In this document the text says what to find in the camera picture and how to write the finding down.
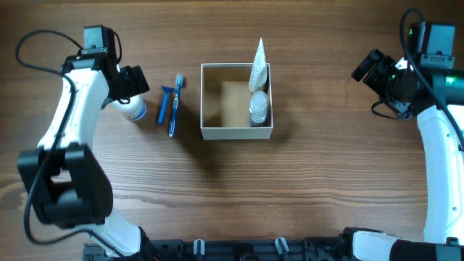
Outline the white cotton swab container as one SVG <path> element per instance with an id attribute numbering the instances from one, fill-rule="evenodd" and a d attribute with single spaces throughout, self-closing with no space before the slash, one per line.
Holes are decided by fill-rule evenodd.
<path id="1" fill-rule="evenodd" d="M 146 113 L 146 103 L 141 95 L 113 101 L 110 105 L 129 121 L 140 120 Z"/>

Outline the white floral cream tube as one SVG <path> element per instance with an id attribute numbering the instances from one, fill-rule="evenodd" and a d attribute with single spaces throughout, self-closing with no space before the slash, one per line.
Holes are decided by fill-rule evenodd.
<path id="1" fill-rule="evenodd" d="M 249 78 L 249 90 L 252 93 L 264 91 L 268 80 L 268 66 L 265 57 L 265 49 L 262 38 L 257 47 L 252 70 Z"/>

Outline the dark blue sanitizer bottle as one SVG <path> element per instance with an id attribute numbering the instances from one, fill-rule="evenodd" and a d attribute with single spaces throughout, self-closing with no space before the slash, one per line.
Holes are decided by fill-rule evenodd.
<path id="1" fill-rule="evenodd" d="M 268 115 L 268 96 L 264 91 L 256 91 L 249 101 L 249 122 L 252 127 L 265 124 Z"/>

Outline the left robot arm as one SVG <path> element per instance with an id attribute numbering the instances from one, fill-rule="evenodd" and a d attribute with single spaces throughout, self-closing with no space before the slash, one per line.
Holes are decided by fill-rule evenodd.
<path id="1" fill-rule="evenodd" d="M 58 75 L 63 89 L 52 123 L 38 147 L 21 152 L 17 161 L 28 192 L 28 239 L 41 245 L 57 242 L 33 236 L 34 212 L 41 223 L 68 230 L 63 239 L 88 234 L 115 260 L 160 260 L 144 230 L 114 209 L 111 184 L 92 152 L 101 110 L 149 90 L 143 71 L 139 66 L 119 67 L 106 54 L 73 55 Z"/>

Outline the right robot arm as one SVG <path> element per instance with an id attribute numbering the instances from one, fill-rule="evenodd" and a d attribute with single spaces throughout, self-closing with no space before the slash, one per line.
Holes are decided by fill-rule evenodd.
<path id="1" fill-rule="evenodd" d="M 348 237 L 356 260 L 463 259 L 463 72 L 449 65 L 447 55 L 431 59 L 416 70 L 374 49 L 352 73 L 397 118 L 416 117 L 428 193 L 422 242 L 360 229 Z"/>

